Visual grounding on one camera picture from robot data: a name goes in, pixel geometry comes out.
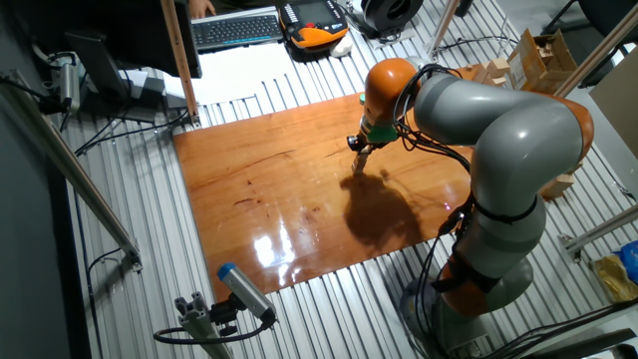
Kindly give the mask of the person right hand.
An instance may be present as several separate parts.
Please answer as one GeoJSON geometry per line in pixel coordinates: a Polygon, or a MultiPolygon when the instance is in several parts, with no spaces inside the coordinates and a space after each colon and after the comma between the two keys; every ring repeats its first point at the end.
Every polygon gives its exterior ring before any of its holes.
{"type": "Polygon", "coordinates": [[[188,8],[192,19],[216,15],[216,10],[210,0],[188,0],[188,8]]]}

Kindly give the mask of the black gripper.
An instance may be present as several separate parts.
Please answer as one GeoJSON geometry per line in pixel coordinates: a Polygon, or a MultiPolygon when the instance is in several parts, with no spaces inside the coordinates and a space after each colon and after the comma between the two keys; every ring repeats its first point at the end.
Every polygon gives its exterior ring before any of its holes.
{"type": "Polygon", "coordinates": [[[348,136],[347,144],[353,152],[359,152],[366,148],[366,154],[369,156],[374,150],[383,148],[387,143],[370,143],[363,134],[358,134],[357,136],[348,136]]]}

